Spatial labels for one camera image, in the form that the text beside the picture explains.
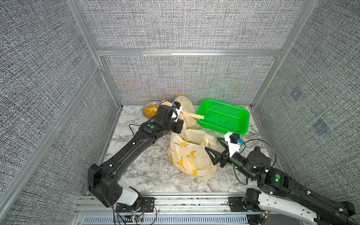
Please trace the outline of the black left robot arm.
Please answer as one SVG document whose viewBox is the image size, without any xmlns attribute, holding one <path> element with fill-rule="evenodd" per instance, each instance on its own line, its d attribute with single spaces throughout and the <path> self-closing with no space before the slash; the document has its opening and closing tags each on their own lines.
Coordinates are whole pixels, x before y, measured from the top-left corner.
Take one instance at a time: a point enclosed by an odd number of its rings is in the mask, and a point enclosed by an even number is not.
<svg viewBox="0 0 360 225">
<path fill-rule="evenodd" d="M 155 115 L 141 124 L 133 138 L 114 156 L 101 165 L 90 166 L 88 190 L 105 207 L 116 203 L 125 204 L 134 210 L 140 207 L 141 194 L 132 187 L 121 187 L 118 181 L 135 159 L 158 139 L 169 132 L 181 133 L 184 121 L 179 116 L 182 110 L 183 106 L 176 101 L 170 106 L 160 105 Z"/>
</svg>

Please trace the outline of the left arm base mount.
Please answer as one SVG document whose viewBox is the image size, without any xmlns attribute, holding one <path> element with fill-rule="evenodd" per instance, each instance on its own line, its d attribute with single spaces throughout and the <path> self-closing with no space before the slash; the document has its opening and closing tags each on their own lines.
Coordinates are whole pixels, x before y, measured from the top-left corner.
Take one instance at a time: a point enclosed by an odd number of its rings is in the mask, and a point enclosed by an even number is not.
<svg viewBox="0 0 360 225">
<path fill-rule="evenodd" d="M 143 195 L 132 187 L 124 187 L 120 198 L 115 203 L 117 213 L 125 212 L 153 212 L 155 198 L 143 197 Z"/>
</svg>

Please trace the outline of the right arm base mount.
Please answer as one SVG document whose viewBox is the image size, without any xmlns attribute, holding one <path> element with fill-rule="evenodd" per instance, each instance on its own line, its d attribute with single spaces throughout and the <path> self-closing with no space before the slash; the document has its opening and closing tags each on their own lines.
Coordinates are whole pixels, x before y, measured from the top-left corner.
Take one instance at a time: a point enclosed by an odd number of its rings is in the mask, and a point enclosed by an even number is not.
<svg viewBox="0 0 360 225">
<path fill-rule="evenodd" d="M 265 212 L 260 208 L 259 196 L 270 193 L 272 192 L 248 188 L 243 197 L 229 197 L 227 205 L 230 207 L 231 212 Z"/>
</svg>

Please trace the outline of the banana print plastic bag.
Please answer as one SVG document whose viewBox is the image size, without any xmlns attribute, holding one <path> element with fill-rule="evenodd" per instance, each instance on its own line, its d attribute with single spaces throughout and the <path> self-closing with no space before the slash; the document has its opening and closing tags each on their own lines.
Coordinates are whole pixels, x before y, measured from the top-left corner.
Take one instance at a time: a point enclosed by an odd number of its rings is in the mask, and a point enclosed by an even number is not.
<svg viewBox="0 0 360 225">
<path fill-rule="evenodd" d="M 167 155 L 177 169 L 207 183 L 217 167 L 206 152 L 206 147 L 218 150 L 215 137 L 201 130 L 187 128 L 184 124 L 181 133 L 171 133 Z"/>
<path fill-rule="evenodd" d="M 196 114 L 192 102 L 187 97 L 178 96 L 174 102 L 179 102 L 183 107 L 179 119 L 184 121 L 185 129 L 195 127 L 197 125 L 197 119 L 204 119 L 204 116 Z"/>
</svg>

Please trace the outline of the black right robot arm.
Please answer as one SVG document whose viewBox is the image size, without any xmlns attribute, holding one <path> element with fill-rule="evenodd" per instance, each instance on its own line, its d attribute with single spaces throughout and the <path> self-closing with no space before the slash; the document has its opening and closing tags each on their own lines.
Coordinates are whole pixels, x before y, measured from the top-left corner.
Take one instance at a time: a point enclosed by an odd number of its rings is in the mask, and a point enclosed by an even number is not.
<svg viewBox="0 0 360 225">
<path fill-rule="evenodd" d="M 300 184 L 285 172 L 274 168 L 271 158 L 256 146 L 246 157 L 241 155 L 239 138 L 219 138 L 225 148 L 218 152 L 205 147 L 212 163 L 221 167 L 231 165 L 246 181 L 257 183 L 257 188 L 248 188 L 239 203 L 232 207 L 250 212 L 263 212 L 257 224 L 263 224 L 269 212 L 295 218 L 309 225 L 356 225 L 353 203 L 334 201 Z"/>
</svg>

